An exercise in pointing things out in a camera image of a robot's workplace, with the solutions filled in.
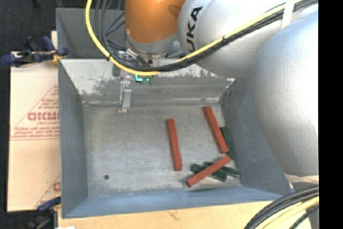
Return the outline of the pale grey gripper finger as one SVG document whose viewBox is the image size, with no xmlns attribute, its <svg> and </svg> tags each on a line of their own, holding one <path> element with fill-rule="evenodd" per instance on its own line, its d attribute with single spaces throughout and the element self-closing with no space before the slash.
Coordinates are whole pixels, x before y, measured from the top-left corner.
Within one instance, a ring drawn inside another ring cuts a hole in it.
<svg viewBox="0 0 343 229">
<path fill-rule="evenodd" d="M 130 108 L 131 106 L 131 96 L 132 96 L 132 87 L 131 83 L 125 83 L 125 107 Z"/>
<path fill-rule="evenodd" d="M 125 95 L 126 95 L 126 82 L 121 82 L 120 87 L 120 112 L 126 112 L 126 105 L 125 105 Z"/>
</svg>

